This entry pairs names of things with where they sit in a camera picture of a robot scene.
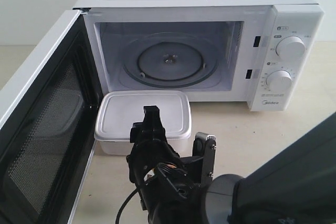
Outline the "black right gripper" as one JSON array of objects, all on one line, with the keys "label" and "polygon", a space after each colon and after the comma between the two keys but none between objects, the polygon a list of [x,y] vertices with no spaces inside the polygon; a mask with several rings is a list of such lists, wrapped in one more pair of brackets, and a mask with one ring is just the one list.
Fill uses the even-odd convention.
[{"label": "black right gripper", "polygon": [[[182,157],[167,143],[160,109],[143,109],[143,121],[134,122],[130,131],[130,143],[137,144],[127,156],[129,178],[136,186],[132,195],[139,194],[148,223],[202,223],[207,186],[192,180]],[[142,142],[151,124],[157,140]]]}]

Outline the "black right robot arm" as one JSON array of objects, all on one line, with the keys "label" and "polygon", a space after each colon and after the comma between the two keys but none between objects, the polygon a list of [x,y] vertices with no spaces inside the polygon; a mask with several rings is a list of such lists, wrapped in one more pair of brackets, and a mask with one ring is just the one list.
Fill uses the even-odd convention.
[{"label": "black right robot arm", "polygon": [[248,177],[213,177],[210,134],[197,133],[192,155],[180,157],[154,105],[130,142],[129,179],[149,223],[335,223],[335,115]]}]

